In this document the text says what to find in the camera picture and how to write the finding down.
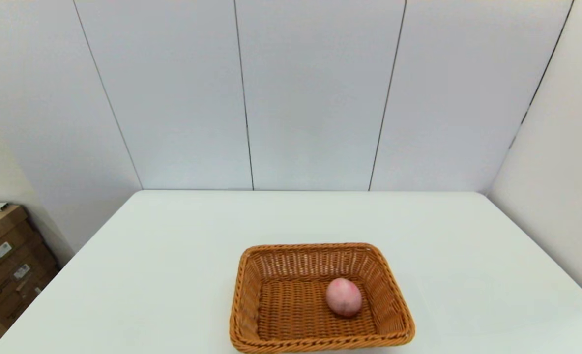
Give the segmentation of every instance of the peach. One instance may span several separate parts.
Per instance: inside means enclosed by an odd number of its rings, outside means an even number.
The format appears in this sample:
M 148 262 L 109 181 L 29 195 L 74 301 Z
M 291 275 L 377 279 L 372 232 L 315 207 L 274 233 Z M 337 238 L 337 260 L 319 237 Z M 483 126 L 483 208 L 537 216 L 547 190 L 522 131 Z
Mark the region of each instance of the peach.
M 351 317 L 361 309 L 361 291 L 350 280 L 336 278 L 326 289 L 326 302 L 332 312 Z

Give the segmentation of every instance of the white table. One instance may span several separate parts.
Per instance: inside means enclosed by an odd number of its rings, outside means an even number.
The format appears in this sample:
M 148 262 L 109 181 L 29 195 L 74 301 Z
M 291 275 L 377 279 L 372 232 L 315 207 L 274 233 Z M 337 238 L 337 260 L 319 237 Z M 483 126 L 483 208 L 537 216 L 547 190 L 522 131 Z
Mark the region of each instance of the white table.
M 0 354 L 228 354 L 255 244 L 383 251 L 417 333 L 356 353 L 582 353 L 582 290 L 476 193 L 142 191 L 0 341 Z

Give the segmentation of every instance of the box stack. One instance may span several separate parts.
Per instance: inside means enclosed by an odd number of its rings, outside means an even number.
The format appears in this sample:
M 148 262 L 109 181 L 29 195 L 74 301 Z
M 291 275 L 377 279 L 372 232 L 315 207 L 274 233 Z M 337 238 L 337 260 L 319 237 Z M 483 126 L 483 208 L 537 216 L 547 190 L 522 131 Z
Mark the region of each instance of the box stack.
M 57 274 L 22 206 L 0 211 L 0 337 Z

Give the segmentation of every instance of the white label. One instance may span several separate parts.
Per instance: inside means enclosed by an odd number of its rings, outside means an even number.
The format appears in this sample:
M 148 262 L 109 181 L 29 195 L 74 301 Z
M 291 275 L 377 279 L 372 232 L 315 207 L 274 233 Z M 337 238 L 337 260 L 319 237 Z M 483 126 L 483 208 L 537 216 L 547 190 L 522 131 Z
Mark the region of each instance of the white label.
M 3 258 L 9 251 L 12 250 L 12 245 L 9 242 L 5 242 L 0 245 L 0 259 Z
M 21 265 L 18 270 L 14 273 L 14 277 L 16 278 L 16 280 L 20 280 L 22 279 L 23 276 L 25 276 L 29 271 L 31 270 L 31 267 L 28 264 L 23 264 Z

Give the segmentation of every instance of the wicker basket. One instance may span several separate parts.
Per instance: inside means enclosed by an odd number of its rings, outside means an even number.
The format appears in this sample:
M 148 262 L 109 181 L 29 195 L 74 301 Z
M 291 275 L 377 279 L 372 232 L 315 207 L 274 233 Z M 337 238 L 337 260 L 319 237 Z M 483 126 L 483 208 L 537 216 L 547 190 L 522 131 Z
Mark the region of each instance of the wicker basket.
M 353 318 L 325 302 L 326 287 L 340 276 L 363 295 Z M 230 316 L 230 340 L 241 352 L 390 347 L 414 334 L 403 294 L 371 244 L 265 245 L 241 256 Z

